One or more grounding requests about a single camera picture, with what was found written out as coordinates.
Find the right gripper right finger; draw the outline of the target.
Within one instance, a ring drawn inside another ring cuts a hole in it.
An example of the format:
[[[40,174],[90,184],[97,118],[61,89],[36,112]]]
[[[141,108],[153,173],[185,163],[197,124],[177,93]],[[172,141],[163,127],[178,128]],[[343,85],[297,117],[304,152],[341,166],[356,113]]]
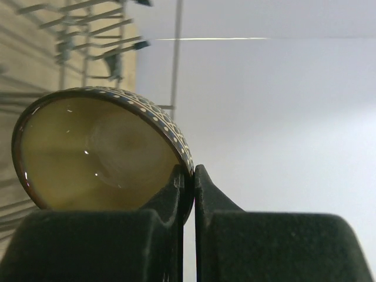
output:
[[[244,211],[203,165],[194,182],[198,281],[372,281],[342,217]]]

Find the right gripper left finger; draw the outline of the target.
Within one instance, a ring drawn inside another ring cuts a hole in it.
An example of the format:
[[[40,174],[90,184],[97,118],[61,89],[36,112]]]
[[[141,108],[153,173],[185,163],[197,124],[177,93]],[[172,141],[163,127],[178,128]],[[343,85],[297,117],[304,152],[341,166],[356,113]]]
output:
[[[133,211],[36,211],[16,229],[2,281],[182,281],[184,173]]]

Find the brown rimmed cream bowl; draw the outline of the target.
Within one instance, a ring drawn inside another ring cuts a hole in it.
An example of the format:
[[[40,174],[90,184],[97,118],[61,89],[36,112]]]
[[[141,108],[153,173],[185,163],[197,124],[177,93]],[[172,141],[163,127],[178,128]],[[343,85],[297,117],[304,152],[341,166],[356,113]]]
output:
[[[32,102],[15,123],[16,175],[41,209],[136,210],[194,164],[184,134],[160,106],[126,90],[70,88]]]

